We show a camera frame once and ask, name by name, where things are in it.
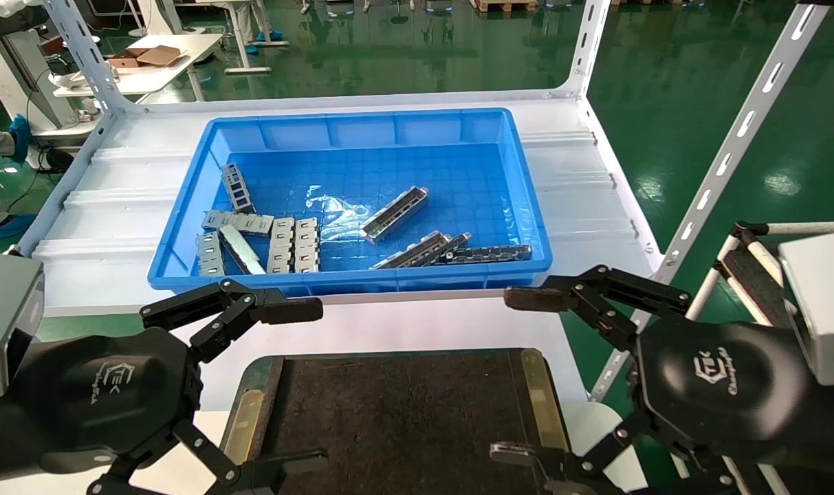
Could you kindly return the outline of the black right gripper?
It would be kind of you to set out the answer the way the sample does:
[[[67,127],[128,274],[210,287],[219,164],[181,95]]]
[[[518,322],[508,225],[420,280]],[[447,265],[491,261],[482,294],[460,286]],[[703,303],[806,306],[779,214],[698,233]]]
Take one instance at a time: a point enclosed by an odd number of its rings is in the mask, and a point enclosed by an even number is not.
[[[692,297],[649,278],[598,265],[577,276],[549,276],[540,286],[505,288],[507,307],[519,311],[573,312],[618,351],[637,351],[641,399],[649,411],[633,411],[612,433],[579,456],[560,413],[540,411],[543,445],[496,442],[496,463],[523,465],[554,494],[625,494],[604,470],[658,420],[685,447],[718,454],[776,457],[801,402],[815,386],[800,343],[790,330],[759,324],[708,324],[665,317],[637,336],[637,324],[615,302],[649,314],[684,314]]]

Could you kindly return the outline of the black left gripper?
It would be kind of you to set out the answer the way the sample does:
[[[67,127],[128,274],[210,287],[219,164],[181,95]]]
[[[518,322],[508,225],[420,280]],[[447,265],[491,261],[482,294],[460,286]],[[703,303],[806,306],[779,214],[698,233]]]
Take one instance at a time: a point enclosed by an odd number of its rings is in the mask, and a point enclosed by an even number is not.
[[[118,458],[87,494],[156,494],[130,479],[178,442],[215,476],[206,494],[278,494],[289,475],[328,467],[323,449],[237,465],[190,421],[202,388],[197,360],[212,362],[256,323],[322,319],[319,298],[290,300],[228,278],[144,306],[140,317],[160,329],[30,347],[14,379],[14,445],[24,465],[62,474],[86,470],[96,455]],[[205,318],[190,348],[166,332]]]

